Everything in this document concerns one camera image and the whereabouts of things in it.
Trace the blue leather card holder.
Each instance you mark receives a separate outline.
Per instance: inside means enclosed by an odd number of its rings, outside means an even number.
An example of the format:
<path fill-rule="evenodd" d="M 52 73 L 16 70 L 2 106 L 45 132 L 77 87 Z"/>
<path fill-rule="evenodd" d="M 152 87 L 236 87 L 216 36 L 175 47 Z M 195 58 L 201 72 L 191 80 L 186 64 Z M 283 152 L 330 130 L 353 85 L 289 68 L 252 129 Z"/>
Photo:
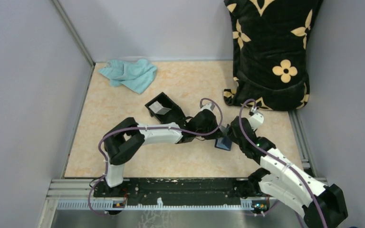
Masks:
<path fill-rule="evenodd" d="M 228 132 L 229 128 L 230 128 L 229 124 L 227 124 L 226 126 L 220 127 L 222 136 L 215 140 L 215 145 L 214 145 L 215 148 L 225 150 L 225 151 L 231 150 L 232 141 L 227 136 L 227 132 Z"/>

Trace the black plastic card box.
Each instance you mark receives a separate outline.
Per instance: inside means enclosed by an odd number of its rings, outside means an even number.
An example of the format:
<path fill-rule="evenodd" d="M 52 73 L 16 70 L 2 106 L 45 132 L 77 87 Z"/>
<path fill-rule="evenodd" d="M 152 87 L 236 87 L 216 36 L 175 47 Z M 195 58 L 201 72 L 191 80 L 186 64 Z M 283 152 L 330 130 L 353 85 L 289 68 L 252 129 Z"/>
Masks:
<path fill-rule="evenodd" d="M 186 117 L 181 107 L 164 92 L 158 94 L 144 106 L 147 108 L 149 115 L 160 124 L 177 122 Z"/>

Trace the grey credit card stack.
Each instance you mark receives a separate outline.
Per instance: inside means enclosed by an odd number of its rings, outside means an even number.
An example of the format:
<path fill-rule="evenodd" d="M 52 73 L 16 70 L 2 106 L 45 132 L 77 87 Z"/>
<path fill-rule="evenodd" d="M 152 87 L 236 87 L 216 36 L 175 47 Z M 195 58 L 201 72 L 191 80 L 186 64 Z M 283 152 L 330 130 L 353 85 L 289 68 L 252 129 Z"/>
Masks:
<path fill-rule="evenodd" d="M 149 105 L 149 109 L 154 113 L 158 115 L 164 115 L 168 113 L 171 108 L 164 107 L 160 102 L 155 101 L 151 105 Z"/>

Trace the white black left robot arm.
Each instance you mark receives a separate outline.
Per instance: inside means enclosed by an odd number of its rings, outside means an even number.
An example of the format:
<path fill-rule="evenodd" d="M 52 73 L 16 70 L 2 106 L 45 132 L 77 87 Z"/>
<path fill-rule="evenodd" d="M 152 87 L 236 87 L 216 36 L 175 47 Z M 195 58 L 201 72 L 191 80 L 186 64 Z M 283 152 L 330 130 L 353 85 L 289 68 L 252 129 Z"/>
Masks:
<path fill-rule="evenodd" d="M 198 136 L 205 140 L 224 136 L 221 124 L 210 109 L 202 109 L 194 117 L 157 125 L 141 124 L 133 117 L 124 119 L 102 138 L 98 146 L 106 157 L 105 191 L 113 197 L 123 192 L 125 163 L 140 147 L 157 143 L 189 143 Z"/>

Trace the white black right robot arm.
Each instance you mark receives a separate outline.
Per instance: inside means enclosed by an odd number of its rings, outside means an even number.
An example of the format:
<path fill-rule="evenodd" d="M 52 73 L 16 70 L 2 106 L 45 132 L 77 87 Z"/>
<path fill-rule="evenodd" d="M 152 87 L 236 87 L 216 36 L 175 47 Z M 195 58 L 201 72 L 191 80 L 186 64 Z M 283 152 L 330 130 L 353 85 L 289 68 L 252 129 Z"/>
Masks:
<path fill-rule="evenodd" d="M 300 215 L 309 228 L 336 228 L 348 211 L 343 191 L 318 181 L 286 158 L 265 137 L 258 137 L 247 118 L 235 117 L 227 136 L 260 168 L 249 177 L 249 191 L 270 195 Z"/>

